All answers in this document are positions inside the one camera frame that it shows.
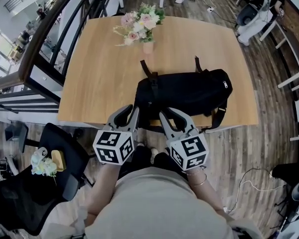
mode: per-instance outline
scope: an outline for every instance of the backpack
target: backpack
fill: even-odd
[[[144,60],[142,68],[148,78],[141,80],[135,96],[135,106],[140,108],[139,127],[163,132],[162,128],[150,126],[150,120],[158,120],[159,112],[167,107],[179,109],[194,116],[204,114],[211,116],[212,111],[218,111],[212,118],[212,126],[217,128],[224,119],[227,99],[233,91],[227,73],[222,69],[204,71],[201,69],[198,57],[195,57],[196,72],[158,75],[151,73]]]

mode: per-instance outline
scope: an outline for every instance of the white sneaker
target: white sneaker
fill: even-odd
[[[240,36],[237,37],[237,40],[238,40],[240,43],[244,44],[245,46],[249,46],[249,42],[243,42],[243,41],[240,39]]]
[[[176,0],[175,3],[182,3],[184,0]]]
[[[151,157],[150,157],[150,163],[153,165],[154,164],[154,159],[156,157],[156,155],[159,153],[157,149],[153,148],[150,149],[151,151]]]

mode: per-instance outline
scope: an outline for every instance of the desk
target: desk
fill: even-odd
[[[252,81],[233,30],[168,16],[153,31],[153,54],[145,55],[141,43],[115,46],[123,43],[123,38],[112,32],[120,20],[115,16],[87,22],[68,68],[59,120],[106,123],[114,111],[134,103],[138,82],[146,78],[141,60],[160,75],[194,72],[197,56],[203,69],[222,68],[232,82],[233,92],[221,125],[258,124]],[[193,120],[197,126],[211,125],[211,117],[198,115]]]
[[[265,33],[259,38],[260,41],[263,41],[265,37],[274,29],[274,27],[277,26],[280,30],[280,32],[283,34],[284,38],[280,43],[277,44],[276,49],[279,49],[285,42],[287,42],[296,58],[296,61],[299,65],[299,42],[297,38],[295,37],[294,33],[286,28],[286,31],[277,23],[275,20],[265,31]],[[285,80],[284,82],[280,83],[278,85],[278,88],[282,88],[285,85],[289,84],[290,82],[294,81],[295,79],[299,78],[299,72],[290,77],[289,79]],[[293,87],[291,90],[295,91],[299,89],[299,85]]]

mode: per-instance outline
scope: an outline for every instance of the flower bouquet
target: flower bouquet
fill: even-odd
[[[56,176],[57,166],[51,158],[46,157],[47,153],[46,148],[42,147],[31,156],[32,174]]]
[[[113,32],[124,37],[124,44],[131,45],[134,41],[152,43],[153,28],[162,24],[165,15],[162,9],[156,9],[142,3],[138,11],[126,13],[121,19],[121,25],[115,26]]]

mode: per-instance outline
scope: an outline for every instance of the pink flower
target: pink flower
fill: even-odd
[[[121,25],[124,27],[133,27],[134,22],[135,22],[135,18],[132,12],[126,13],[121,18]]]
[[[132,41],[136,41],[139,38],[140,38],[139,35],[135,32],[129,32],[129,34],[128,34],[128,39],[130,39]]]
[[[149,14],[144,14],[144,13],[141,14],[141,21],[145,23],[146,21],[150,21],[150,20],[151,20],[151,16]]]

